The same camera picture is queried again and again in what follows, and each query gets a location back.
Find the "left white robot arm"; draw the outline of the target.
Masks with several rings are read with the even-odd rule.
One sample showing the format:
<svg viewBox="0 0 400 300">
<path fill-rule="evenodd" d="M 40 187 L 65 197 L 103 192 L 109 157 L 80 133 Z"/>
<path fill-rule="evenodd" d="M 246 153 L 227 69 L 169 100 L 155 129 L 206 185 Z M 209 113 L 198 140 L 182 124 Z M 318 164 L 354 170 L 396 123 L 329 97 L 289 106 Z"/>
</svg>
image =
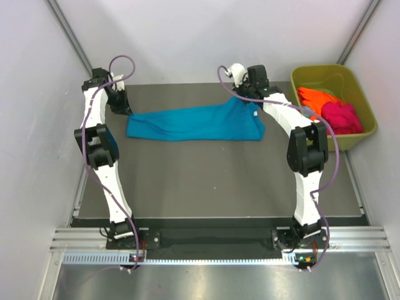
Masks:
<svg viewBox="0 0 400 300">
<path fill-rule="evenodd" d="M 106 106 L 115 114 L 131 115 L 123 76 L 115 76 L 103 68 L 92 70 L 92 78 L 84 81 L 84 119 L 74 138 L 84 158 L 85 167 L 94 173 L 109 209 L 109 224 L 100 230 L 109 249 L 140 247 L 142 234 L 134 225 L 134 216 L 126 201 L 119 178 L 119 149 L 106 125 Z"/>
</svg>

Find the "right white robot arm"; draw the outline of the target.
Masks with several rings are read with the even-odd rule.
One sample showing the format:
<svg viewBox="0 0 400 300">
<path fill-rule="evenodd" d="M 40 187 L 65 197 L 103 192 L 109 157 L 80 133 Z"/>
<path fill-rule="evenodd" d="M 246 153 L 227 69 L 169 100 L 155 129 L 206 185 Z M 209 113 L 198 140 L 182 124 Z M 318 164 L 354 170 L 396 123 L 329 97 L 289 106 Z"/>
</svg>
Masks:
<svg viewBox="0 0 400 300">
<path fill-rule="evenodd" d="M 295 175 L 296 208 L 290 231 L 277 235 L 275 240 L 277 246 L 290 252 L 304 248 L 321 233 L 321 215 L 316 205 L 328 160 L 326 126 L 306 117 L 278 87 L 270 86 L 263 65 L 244 67 L 234 63 L 225 73 L 234 81 L 233 91 L 248 102 L 261 104 L 289 138 L 286 159 Z"/>
</svg>

